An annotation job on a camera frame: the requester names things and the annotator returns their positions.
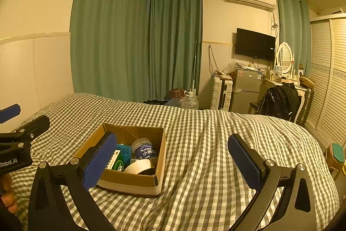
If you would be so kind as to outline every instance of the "checkered bedsheet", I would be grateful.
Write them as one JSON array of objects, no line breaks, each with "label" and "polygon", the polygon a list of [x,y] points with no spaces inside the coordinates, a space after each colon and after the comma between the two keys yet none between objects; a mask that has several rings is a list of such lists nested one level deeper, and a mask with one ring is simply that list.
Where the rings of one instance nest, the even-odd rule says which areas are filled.
[{"label": "checkered bedsheet", "polygon": [[[228,153],[227,139],[232,133],[238,133],[263,158],[271,158],[278,165],[307,165],[317,230],[323,230],[339,208],[335,184],[318,143],[305,129],[285,120],[115,101],[82,93],[48,105],[25,123],[42,114],[50,118],[51,126],[32,142],[33,165],[12,173],[18,217],[25,229],[37,165],[42,161],[50,165],[67,163],[101,123],[163,127],[167,136],[163,193],[159,198],[101,188],[89,190],[117,231],[228,230],[255,194]],[[279,188],[261,227],[269,223],[281,192]],[[63,193],[76,223],[85,227],[67,187]]]}]

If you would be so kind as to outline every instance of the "wall-mounted tv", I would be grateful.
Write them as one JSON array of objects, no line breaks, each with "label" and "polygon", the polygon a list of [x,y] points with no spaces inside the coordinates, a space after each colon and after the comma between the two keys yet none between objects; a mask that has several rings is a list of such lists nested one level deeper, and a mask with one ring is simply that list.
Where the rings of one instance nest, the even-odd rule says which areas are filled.
[{"label": "wall-mounted tv", "polygon": [[237,28],[236,54],[274,61],[275,37]]}]

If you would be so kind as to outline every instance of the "human hand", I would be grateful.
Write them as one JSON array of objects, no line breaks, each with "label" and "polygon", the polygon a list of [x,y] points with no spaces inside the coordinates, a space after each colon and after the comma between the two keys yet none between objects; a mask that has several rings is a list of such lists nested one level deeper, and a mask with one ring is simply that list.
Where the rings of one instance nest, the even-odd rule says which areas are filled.
[{"label": "human hand", "polygon": [[16,197],[14,195],[14,190],[11,187],[12,185],[12,179],[11,175],[5,174],[0,177],[0,186],[6,190],[6,193],[1,196],[1,200],[7,207],[8,211],[10,213],[17,213],[18,211],[18,204]]}]

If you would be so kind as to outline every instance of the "finger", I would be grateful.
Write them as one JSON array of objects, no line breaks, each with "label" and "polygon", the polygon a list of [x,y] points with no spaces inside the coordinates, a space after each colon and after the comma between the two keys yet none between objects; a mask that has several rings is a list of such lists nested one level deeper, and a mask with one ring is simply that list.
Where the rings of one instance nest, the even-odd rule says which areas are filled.
[{"label": "finger", "polygon": [[13,192],[7,192],[5,195],[1,196],[1,199],[6,207],[10,207],[16,203],[16,197]]},{"label": "finger", "polygon": [[7,208],[10,213],[17,213],[18,212],[18,204],[15,203],[12,206]]},{"label": "finger", "polygon": [[1,181],[0,183],[2,183],[2,187],[8,191],[11,188],[12,185],[12,178],[11,175],[9,174],[5,174],[1,177]]}]

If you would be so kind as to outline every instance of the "white suitcase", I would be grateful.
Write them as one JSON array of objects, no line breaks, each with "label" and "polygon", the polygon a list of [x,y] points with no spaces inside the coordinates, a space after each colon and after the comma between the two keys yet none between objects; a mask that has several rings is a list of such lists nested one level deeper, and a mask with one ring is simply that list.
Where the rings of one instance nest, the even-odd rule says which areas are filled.
[{"label": "white suitcase", "polygon": [[229,110],[233,81],[214,77],[214,86],[210,99],[211,110]]}]

